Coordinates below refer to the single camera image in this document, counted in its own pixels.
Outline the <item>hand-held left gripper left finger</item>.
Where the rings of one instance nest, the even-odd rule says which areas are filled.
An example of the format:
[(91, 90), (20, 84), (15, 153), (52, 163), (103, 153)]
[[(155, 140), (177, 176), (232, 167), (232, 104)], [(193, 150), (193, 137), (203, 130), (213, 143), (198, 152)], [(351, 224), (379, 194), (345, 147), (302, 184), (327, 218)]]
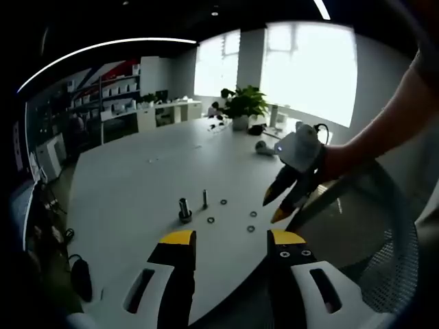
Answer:
[(196, 232), (174, 231), (146, 263), (128, 267), (85, 313), (67, 316), (69, 328), (187, 328), (195, 291)]

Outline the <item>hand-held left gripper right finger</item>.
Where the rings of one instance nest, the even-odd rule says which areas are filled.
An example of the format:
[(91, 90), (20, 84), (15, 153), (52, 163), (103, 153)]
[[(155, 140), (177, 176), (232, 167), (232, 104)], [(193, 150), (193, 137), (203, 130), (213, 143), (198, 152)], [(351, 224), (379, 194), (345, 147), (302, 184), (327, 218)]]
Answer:
[(269, 294), (276, 328), (388, 328), (394, 315), (373, 310), (360, 287), (318, 261), (293, 232), (267, 232)]

